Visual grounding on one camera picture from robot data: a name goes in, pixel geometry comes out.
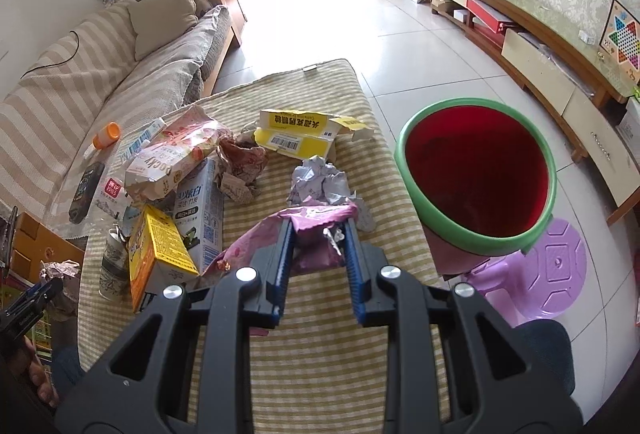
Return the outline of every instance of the paper cup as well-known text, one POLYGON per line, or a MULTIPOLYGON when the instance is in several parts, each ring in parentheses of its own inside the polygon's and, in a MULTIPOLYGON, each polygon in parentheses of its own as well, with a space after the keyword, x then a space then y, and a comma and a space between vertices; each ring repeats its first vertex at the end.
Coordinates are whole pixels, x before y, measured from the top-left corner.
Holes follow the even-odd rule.
POLYGON ((100 296, 114 302, 121 302, 129 289, 129 256, 118 230, 112 228, 107 234, 107 242, 100 267, 100 296))

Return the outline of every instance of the tile floor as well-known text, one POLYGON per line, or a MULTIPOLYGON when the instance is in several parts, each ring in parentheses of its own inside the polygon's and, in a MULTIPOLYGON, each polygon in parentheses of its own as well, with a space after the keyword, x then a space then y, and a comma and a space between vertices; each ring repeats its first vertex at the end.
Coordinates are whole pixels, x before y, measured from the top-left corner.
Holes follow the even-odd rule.
POLYGON ((422 107, 451 97, 502 100, 538 126, 558 169, 554 215, 588 245, 585 286, 561 317, 574 351, 574 399, 589 419, 625 374, 640 346, 632 272, 639 232, 630 215, 607 227, 613 200, 589 160, 576 165, 545 109, 451 22, 410 0, 256 0, 242 47, 223 64, 215 92, 278 72, 347 58, 390 148, 422 107))

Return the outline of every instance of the drawer handle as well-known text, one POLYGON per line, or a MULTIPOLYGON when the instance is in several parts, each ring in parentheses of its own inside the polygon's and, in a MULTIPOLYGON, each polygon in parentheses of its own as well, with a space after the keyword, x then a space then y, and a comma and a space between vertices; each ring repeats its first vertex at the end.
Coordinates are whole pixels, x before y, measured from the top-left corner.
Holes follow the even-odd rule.
POLYGON ((604 157, 607 158, 607 161, 611 160, 611 154, 609 154, 605 148, 602 146, 602 143, 600 143, 600 140, 598 139, 598 135, 596 133, 591 133, 591 136, 593 136, 593 140, 596 142, 596 145, 600 148, 600 150, 602 151, 602 153, 604 154, 604 157))

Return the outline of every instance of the chinese checkers board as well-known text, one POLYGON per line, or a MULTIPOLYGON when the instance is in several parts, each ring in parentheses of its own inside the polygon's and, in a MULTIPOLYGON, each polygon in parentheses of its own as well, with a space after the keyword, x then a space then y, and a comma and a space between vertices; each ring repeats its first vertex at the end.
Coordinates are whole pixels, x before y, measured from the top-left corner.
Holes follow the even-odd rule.
POLYGON ((640 26, 634 16, 620 2, 613 0, 600 47, 636 85, 640 85, 639 32, 640 26))

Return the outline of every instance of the red label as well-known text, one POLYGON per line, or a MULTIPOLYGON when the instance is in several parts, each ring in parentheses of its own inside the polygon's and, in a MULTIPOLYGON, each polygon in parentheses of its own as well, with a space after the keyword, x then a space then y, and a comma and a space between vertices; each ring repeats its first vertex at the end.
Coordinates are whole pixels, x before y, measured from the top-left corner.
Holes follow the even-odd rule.
POLYGON ((107 186, 104 188, 104 191, 115 199, 116 197, 118 197, 118 194, 120 193, 121 188, 122 186, 119 184, 119 182, 117 182, 113 178, 109 178, 109 181, 107 181, 107 186))

